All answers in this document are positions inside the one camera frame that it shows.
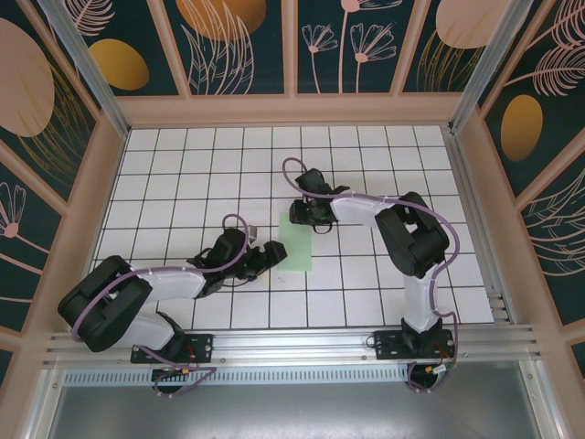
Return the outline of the light green cloth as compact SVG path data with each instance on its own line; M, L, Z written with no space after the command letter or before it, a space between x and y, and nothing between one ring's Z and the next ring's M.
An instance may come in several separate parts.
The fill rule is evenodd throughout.
M278 239L287 252L287 257L276 266L277 272L310 272L312 270L312 236L309 226L291 223L289 214L279 217Z

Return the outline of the grey metal sheet panel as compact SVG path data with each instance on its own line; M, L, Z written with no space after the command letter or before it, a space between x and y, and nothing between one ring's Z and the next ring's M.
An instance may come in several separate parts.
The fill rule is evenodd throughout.
M67 388L49 439L541 439L519 367L459 367L438 391L401 382Z

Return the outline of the aluminium mounting rail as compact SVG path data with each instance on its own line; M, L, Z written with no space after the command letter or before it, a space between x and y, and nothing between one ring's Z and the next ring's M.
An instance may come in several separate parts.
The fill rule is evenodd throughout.
M373 364L373 327L337 329L266 329L214 331L211 362L215 367L313 366ZM48 368L114 368L131 365L131 348L91 352L68 334L53 334L41 351ZM462 325L459 327L460 362L539 359L538 345L528 325Z

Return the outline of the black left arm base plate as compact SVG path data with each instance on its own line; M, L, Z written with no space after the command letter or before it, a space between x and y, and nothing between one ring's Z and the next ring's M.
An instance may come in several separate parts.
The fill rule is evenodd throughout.
M187 334L173 337L164 348L153 353L163 358L165 364L207 364L211 361L213 345L211 334Z

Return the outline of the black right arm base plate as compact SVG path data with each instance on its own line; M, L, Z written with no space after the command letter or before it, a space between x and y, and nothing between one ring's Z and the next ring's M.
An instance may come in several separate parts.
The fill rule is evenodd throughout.
M401 330L383 330L374 333L374 348L378 360L440 359L442 354L455 354L453 333L441 329L432 334L406 334Z

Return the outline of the aluminium side rail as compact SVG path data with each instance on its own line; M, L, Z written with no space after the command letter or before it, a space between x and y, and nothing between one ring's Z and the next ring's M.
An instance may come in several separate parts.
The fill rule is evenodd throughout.
M499 261L486 216L481 205L478 190L474 184L471 168L464 156L458 138L447 128L441 129L455 183L463 204L463 211L471 234L479 269L496 324L515 324L514 309L508 302L508 291L503 279Z

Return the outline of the aluminium corner post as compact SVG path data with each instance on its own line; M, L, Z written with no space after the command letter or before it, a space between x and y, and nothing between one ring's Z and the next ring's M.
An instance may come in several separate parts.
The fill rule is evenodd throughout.
M511 0L506 8L448 122L451 135L455 136L463 129L519 28L526 21L533 2L534 0Z
M88 46L70 20L65 6L60 0L37 0L37 2L47 19L51 21L66 50L77 63L81 75L87 81L93 95L97 98L115 131L121 137L127 138L130 125L125 119L111 87L101 74Z

